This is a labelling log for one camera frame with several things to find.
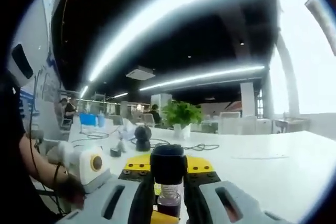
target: white pillar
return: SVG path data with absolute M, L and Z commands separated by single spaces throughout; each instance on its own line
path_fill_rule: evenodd
M 267 73 L 267 75 L 265 76 L 261 90 L 263 92 L 262 100 L 264 103 L 264 117 L 268 119 L 273 119 L 274 105 L 270 73 Z
M 256 115 L 254 88 L 252 82 L 240 84 L 242 117 Z
M 290 58 L 289 51 L 285 45 L 281 32 L 278 34 L 277 49 L 281 58 L 282 68 L 286 77 L 286 86 L 288 91 L 288 106 L 289 116 L 298 117 L 300 115 L 299 110 L 299 96 L 296 76 L 292 60 Z
M 127 118 L 128 115 L 128 101 L 121 101 L 120 103 L 120 115 L 122 118 Z
M 171 94 L 155 94 L 151 96 L 151 106 L 154 104 L 159 106 L 158 113 L 162 116 L 162 108 L 165 107 L 172 99 L 173 97 Z

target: fluorescent light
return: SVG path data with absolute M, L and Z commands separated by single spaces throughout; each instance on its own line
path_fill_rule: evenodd
M 82 99 L 83 98 L 83 96 L 85 95 L 85 93 L 86 93 L 86 91 L 88 90 L 88 86 L 85 86 L 84 87 L 84 89 L 83 89 L 83 91 L 81 92 L 81 94 L 80 94 L 80 98 Z
M 190 76 L 190 77 L 186 77 L 186 78 L 181 78 L 181 79 L 176 79 L 176 80 L 172 80 L 172 81 L 158 83 L 158 84 L 155 84 L 155 85 L 152 85 L 152 86 L 142 88 L 142 89 L 140 89 L 140 91 L 153 89 L 153 88 L 158 88 L 158 87 L 163 87 L 163 86 L 168 86 L 168 85 L 182 83 L 182 82 L 187 82 L 187 81 L 193 81 L 193 80 L 197 80 L 197 79 L 204 79 L 204 78 L 216 77 L 216 76 L 224 76 L 224 75 L 232 74 L 232 73 L 244 73 L 244 72 L 258 71 L 258 70 L 263 70 L 264 68 L 265 68 L 264 66 L 254 66 L 254 67 L 246 67 L 246 68 L 237 68 L 237 69 L 232 69 L 232 70 L 224 70 L 224 71 L 220 71 L 220 72 L 211 72 L 211 73 L 199 74 L 197 76 Z
M 128 95 L 128 93 L 117 94 L 113 98 L 124 97 L 125 95 Z
M 164 17 L 178 8 L 187 9 L 187 5 L 201 0 L 155 0 L 145 9 L 140 11 L 130 20 L 111 44 L 104 51 L 95 65 L 89 80 L 94 81 L 102 70 L 126 49 L 126 47 L 146 32 L 149 28 L 157 25 Z

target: potted plant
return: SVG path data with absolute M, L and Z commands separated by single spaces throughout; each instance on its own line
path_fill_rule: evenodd
M 175 137 L 186 139 L 190 137 L 192 123 L 202 121 L 201 108 L 187 102 L 172 101 L 162 109 L 166 123 L 174 127 Z

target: glove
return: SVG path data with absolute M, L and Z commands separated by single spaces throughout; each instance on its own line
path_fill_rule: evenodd
M 72 174 L 63 182 L 55 186 L 55 191 L 68 202 L 74 204 L 77 208 L 82 209 L 85 199 L 85 190 L 81 182 Z

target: white device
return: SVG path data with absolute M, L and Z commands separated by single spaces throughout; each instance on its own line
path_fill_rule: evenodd
M 111 178 L 109 160 L 99 146 L 77 151 L 71 143 L 60 142 L 59 156 L 69 173 L 75 175 L 86 193 L 91 193 Z

